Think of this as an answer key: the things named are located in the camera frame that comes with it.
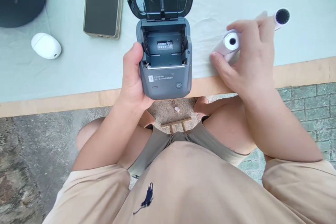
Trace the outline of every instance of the gray label printer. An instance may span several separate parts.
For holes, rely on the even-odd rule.
[[[182,98],[191,90],[192,46],[184,18],[193,0],[127,0],[140,19],[140,73],[145,94],[155,100]]]

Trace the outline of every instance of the hand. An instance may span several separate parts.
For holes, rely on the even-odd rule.
[[[236,21],[228,25],[227,30],[236,29],[241,33],[237,63],[230,66],[218,52],[210,55],[224,83],[242,99],[274,89],[274,27],[273,17]]]
[[[143,53],[141,44],[135,42],[124,55],[124,73],[118,100],[130,109],[145,111],[153,104],[154,100],[145,95],[142,87],[139,62]]]

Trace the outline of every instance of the table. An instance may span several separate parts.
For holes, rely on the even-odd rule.
[[[47,0],[32,23],[0,28],[0,117],[113,105],[122,79],[122,56],[136,40],[138,19],[126,0],[119,40],[83,33],[85,0]],[[193,44],[192,90],[197,97],[230,90],[220,81],[208,54],[236,19],[254,18],[286,7],[289,24],[275,35],[276,87],[336,81],[334,0],[194,0],[186,16]],[[46,32],[63,52],[55,60],[37,56],[30,39]]]

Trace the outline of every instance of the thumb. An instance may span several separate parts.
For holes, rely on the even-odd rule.
[[[139,62],[143,56],[143,49],[140,43],[135,42],[133,47],[123,58],[123,82],[133,85],[139,79]]]
[[[223,80],[232,78],[237,74],[237,72],[225,60],[224,56],[221,55],[219,52],[211,53],[210,58]]]

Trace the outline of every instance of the embroidered logo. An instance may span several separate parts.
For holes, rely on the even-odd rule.
[[[139,208],[139,210],[134,212],[133,214],[136,214],[142,208],[149,207],[149,205],[151,204],[151,202],[153,200],[152,196],[153,196],[153,183],[150,183],[149,187],[147,189],[147,194],[146,194],[145,201],[141,203],[141,207]]]

